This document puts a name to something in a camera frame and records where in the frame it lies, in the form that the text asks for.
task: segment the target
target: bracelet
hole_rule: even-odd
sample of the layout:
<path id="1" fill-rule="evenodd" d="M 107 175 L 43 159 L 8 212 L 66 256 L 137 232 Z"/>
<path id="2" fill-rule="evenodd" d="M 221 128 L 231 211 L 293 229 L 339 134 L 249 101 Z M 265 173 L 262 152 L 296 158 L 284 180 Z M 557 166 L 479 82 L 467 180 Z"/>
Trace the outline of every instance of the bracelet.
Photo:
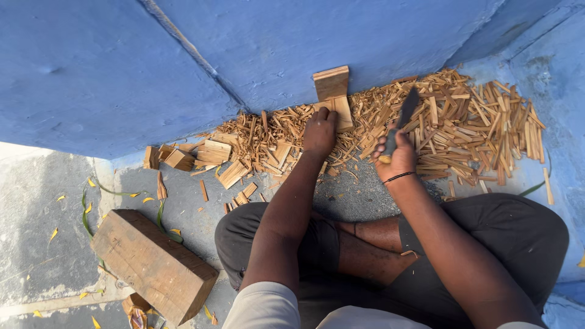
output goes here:
<path id="1" fill-rule="evenodd" d="M 389 181 L 393 181 L 393 180 L 395 180 L 397 178 L 400 178 L 400 177 L 406 176 L 406 175 L 410 175 L 410 174 L 415 174 L 415 172 L 406 172 L 406 173 L 403 173 L 403 174 L 396 175 L 396 176 L 394 176 L 392 178 L 389 178 L 387 181 L 384 182 L 384 184 L 388 183 Z"/>

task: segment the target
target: person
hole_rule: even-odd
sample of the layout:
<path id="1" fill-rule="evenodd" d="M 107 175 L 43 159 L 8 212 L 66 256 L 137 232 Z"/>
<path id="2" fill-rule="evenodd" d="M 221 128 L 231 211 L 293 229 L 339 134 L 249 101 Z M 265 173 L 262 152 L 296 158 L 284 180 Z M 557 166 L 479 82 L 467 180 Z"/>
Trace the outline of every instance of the person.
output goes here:
<path id="1" fill-rule="evenodd" d="M 545 328 L 543 306 L 568 246 L 562 219 L 502 193 L 435 204 L 402 131 L 392 162 L 375 162 L 402 214 L 322 218 L 313 192 L 337 118 L 322 107 L 307 121 L 304 152 L 270 203 L 220 220 L 216 247 L 239 291 L 223 328 Z"/>

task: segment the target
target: pants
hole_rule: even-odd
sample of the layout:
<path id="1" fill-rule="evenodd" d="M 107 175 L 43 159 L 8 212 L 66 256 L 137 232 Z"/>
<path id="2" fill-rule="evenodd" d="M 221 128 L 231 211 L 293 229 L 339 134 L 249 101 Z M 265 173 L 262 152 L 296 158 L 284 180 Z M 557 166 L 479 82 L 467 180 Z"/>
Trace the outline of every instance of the pants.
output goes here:
<path id="1" fill-rule="evenodd" d="M 216 228 L 219 259 L 236 291 L 267 205 L 242 205 L 225 215 Z M 504 265 L 542 313 L 569 244 L 562 219 L 538 203 L 503 193 L 482 194 L 443 203 L 441 207 Z M 331 221 L 311 219 L 298 251 L 301 328 L 314 329 L 331 311 L 348 305 L 392 312 L 433 329 L 473 328 L 402 215 L 399 232 L 402 250 L 413 250 L 419 258 L 392 284 L 381 288 L 336 273 L 338 232 Z"/>

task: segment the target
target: concrete floor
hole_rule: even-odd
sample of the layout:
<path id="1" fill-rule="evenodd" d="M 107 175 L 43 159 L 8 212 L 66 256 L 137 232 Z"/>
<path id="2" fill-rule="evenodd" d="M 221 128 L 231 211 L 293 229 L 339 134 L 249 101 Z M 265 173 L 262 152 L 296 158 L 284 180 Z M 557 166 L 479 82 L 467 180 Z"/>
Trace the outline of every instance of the concrete floor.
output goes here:
<path id="1" fill-rule="evenodd" d="M 493 78 L 513 81 L 497 61 L 475 66 L 468 64 L 461 72 L 474 75 L 479 82 Z M 128 326 L 120 301 L 132 289 L 97 271 L 98 261 L 89 247 L 81 223 L 81 191 L 87 177 L 96 175 L 103 185 L 115 191 L 147 190 L 156 193 L 156 171 L 142 169 L 142 159 L 142 152 L 107 161 L 0 143 L 0 291 L 4 292 L 0 296 L 0 329 L 92 327 L 91 316 L 104 329 Z M 339 221 L 368 221 L 398 214 L 399 209 L 379 182 L 373 165 L 360 162 L 357 163 L 358 170 L 353 168 L 354 165 L 354 162 L 349 162 L 348 168 L 358 177 L 357 182 L 347 173 L 338 177 L 322 177 L 325 181 L 316 187 L 315 209 Z M 506 186 L 497 186 L 495 182 L 486 182 L 486 185 L 493 192 L 518 194 L 543 180 L 543 165 L 537 161 L 522 160 L 517 162 L 517 166 L 519 169 L 513 172 L 514 176 L 507 180 Z M 225 190 L 214 178 L 214 170 L 194 177 L 166 164 L 161 164 L 160 170 L 168 191 L 163 225 L 166 229 L 180 229 L 184 245 L 219 270 L 219 278 L 206 305 L 216 313 L 221 325 L 236 296 L 221 268 L 214 244 L 214 230 L 223 216 L 223 203 L 229 202 L 251 181 L 259 187 L 250 197 L 252 202 L 260 201 L 259 193 L 271 199 L 277 189 L 267 188 L 272 185 L 267 174 L 254 175 L 245 180 L 243 186 L 236 183 Z M 448 193 L 448 180 L 454 178 L 425 184 L 439 201 L 441 195 Z M 201 179 L 207 188 L 208 202 L 202 199 L 198 182 Z M 553 194 L 560 195 L 562 187 L 556 184 L 554 173 L 551 183 Z M 482 193 L 479 186 L 471 189 L 457 183 L 455 190 L 457 196 L 462 197 Z M 62 195 L 66 198 L 57 202 Z M 93 202 L 93 210 L 88 219 L 92 230 L 96 230 L 101 216 L 114 208 L 137 209 L 154 221 L 159 202 L 143 204 L 144 197 L 118 197 L 100 193 L 98 188 L 89 189 L 87 202 Z M 544 188 L 528 198 L 546 205 Z M 573 235 L 572 219 L 566 215 L 567 208 L 562 198 L 558 198 L 550 208 L 566 220 L 571 232 L 569 253 L 559 277 L 559 281 L 564 282 L 574 276 L 575 264 L 580 260 L 583 249 Z M 55 227 L 59 228 L 58 234 L 49 243 Z M 82 292 L 95 292 L 96 289 L 105 289 L 105 294 L 94 293 L 82 300 L 78 298 Z M 562 296 L 555 295 L 554 298 L 562 299 Z M 551 303 L 548 309 L 555 305 L 559 303 Z M 34 310 L 40 310 L 44 318 L 33 316 Z M 153 324 L 155 316 L 149 316 L 149 320 Z M 555 327 L 554 323 L 555 319 L 551 318 L 551 327 Z M 218 327 L 212 326 L 205 314 L 200 312 L 181 328 Z"/>

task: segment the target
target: fallen leaf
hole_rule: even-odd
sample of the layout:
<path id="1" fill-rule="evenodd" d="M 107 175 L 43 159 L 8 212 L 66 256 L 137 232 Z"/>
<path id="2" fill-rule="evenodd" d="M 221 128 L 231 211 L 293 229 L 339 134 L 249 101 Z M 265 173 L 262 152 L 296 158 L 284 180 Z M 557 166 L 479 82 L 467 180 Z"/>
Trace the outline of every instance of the fallen leaf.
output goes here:
<path id="1" fill-rule="evenodd" d="M 95 321 L 94 316 L 91 316 L 91 319 L 94 321 L 95 329 L 102 329 L 102 326 L 99 325 L 99 323 L 97 321 Z"/>
<path id="2" fill-rule="evenodd" d="M 583 258 L 581 258 L 581 261 L 579 264 L 577 264 L 577 266 L 580 268 L 585 268 L 585 255 L 583 255 Z"/>
<path id="3" fill-rule="evenodd" d="M 209 312 L 207 305 L 203 304 L 203 307 L 205 307 L 205 315 L 211 320 L 211 313 Z"/>
<path id="4" fill-rule="evenodd" d="M 55 227 L 55 230 L 53 231 L 53 234 L 51 234 L 51 238 L 49 239 L 49 242 L 51 242 L 51 240 L 55 237 L 55 235 L 57 235 L 57 232 L 59 232 L 59 230 Z"/>

